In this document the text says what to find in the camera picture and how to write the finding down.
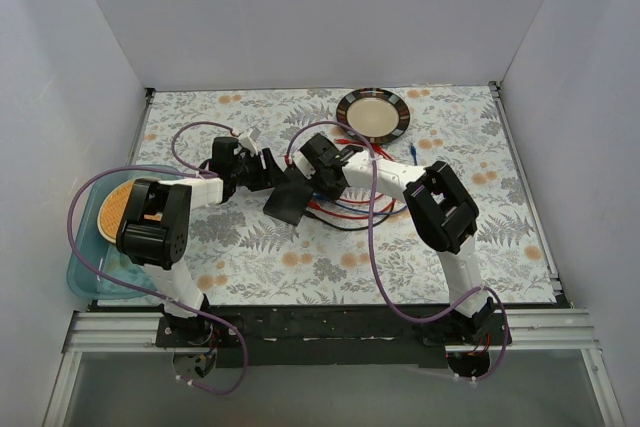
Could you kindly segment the black network switch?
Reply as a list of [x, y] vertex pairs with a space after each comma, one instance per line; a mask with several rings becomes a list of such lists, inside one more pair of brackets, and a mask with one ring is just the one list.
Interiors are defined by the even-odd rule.
[[263, 207], [263, 213], [289, 225], [297, 226], [312, 196], [313, 188], [308, 179], [296, 168], [288, 168], [284, 176], [275, 184]]

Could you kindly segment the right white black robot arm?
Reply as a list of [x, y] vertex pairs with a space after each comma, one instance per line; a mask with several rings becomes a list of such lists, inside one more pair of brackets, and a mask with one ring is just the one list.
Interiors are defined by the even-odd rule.
[[400, 318], [428, 325], [445, 321], [464, 344], [479, 342], [489, 331], [492, 301], [482, 290], [483, 280], [476, 257], [475, 233], [479, 209], [453, 169], [445, 162], [414, 166], [378, 159], [371, 145], [349, 146], [339, 151], [321, 134], [307, 141], [287, 163], [308, 180], [321, 186], [368, 187], [405, 203], [413, 225], [434, 250], [443, 269], [450, 306], [426, 318], [402, 312], [388, 296], [376, 264], [373, 216], [375, 201], [369, 201], [368, 249], [374, 280], [387, 306]]

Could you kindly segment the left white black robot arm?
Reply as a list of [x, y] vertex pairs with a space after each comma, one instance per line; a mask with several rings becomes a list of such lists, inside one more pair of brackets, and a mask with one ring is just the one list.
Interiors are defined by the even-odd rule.
[[116, 247], [139, 265], [163, 297], [163, 316], [173, 333], [200, 347], [213, 336], [209, 307], [184, 259], [190, 214], [230, 199], [237, 187], [252, 192], [273, 188], [285, 178], [271, 151], [249, 137], [217, 137], [200, 177], [134, 181], [116, 234]]

